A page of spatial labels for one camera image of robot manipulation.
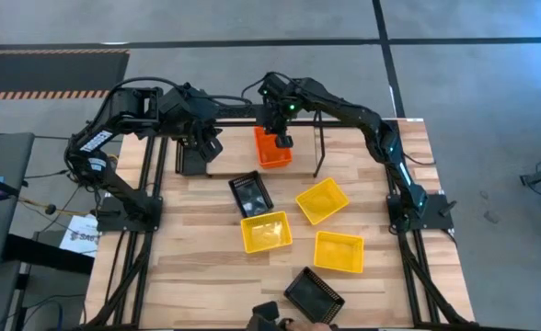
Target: wooden tabletop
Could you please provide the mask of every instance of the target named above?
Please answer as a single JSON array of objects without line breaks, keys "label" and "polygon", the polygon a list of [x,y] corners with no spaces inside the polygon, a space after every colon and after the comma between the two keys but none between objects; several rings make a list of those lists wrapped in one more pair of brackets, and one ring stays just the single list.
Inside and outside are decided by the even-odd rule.
[{"label": "wooden tabletop", "polygon": [[[398,123],[405,152],[421,162],[431,162],[424,122],[403,119]],[[222,134],[231,135],[232,128],[224,128]],[[412,325],[397,239],[387,231],[384,167],[371,158],[359,130],[326,128],[325,136],[326,159],[317,178],[308,174],[262,175],[274,210],[287,212],[293,244],[255,254],[244,252],[239,225],[242,217],[227,184],[232,176],[175,174],[176,144],[169,144],[162,185],[165,208],[154,236],[141,328],[242,328],[252,307],[268,301],[279,304],[281,317],[306,320],[282,295],[305,266],[312,267],[346,301],[333,323],[341,327]],[[138,184],[144,146],[145,140],[131,135],[123,141],[117,172],[132,186]],[[151,177],[156,156],[155,151]],[[435,166],[409,160],[408,166],[416,182],[428,191],[441,189]],[[295,196],[326,177],[336,180],[351,203],[312,226],[295,203]],[[319,230],[363,236],[363,273],[313,268]],[[422,232],[433,281],[457,312],[473,320],[455,244],[440,230]],[[100,238],[86,295],[89,318],[103,304],[118,238],[116,233]],[[121,253],[112,289],[119,281],[123,256]],[[422,319],[427,320],[423,289],[419,281],[416,283]],[[124,322],[130,320],[132,297],[128,295]]]}]

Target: yellow plastic basket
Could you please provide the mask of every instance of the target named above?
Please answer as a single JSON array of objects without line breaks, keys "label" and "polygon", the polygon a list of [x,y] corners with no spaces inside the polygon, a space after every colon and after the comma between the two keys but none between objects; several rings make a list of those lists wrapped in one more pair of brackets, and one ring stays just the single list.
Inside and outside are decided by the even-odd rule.
[{"label": "yellow plastic basket", "polygon": [[243,219],[241,225],[246,253],[290,245],[293,242],[284,211],[249,217]]},{"label": "yellow plastic basket", "polygon": [[301,193],[295,200],[313,225],[349,204],[348,198],[331,177]]},{"label": "yellow plastic basket", "polygon": [[339,271],[362,273],[364,239],[358,235],[318,231],[314,265]]}]

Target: black plastic tray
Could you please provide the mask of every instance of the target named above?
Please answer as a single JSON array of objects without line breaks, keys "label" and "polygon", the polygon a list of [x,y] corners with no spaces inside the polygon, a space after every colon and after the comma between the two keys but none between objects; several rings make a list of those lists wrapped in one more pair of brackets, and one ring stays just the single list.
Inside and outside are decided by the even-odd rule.
[{"label": "black plastic tray", "polygon": [[344,299],[314,271],[305,267],[285,290],[285,297],[312,323],[329,323],[344,305]]},{"label": "black plastic tray", "polygon": [[242,216],[261,215],[274,207],[258,171],[232,179],[229,184]]}]

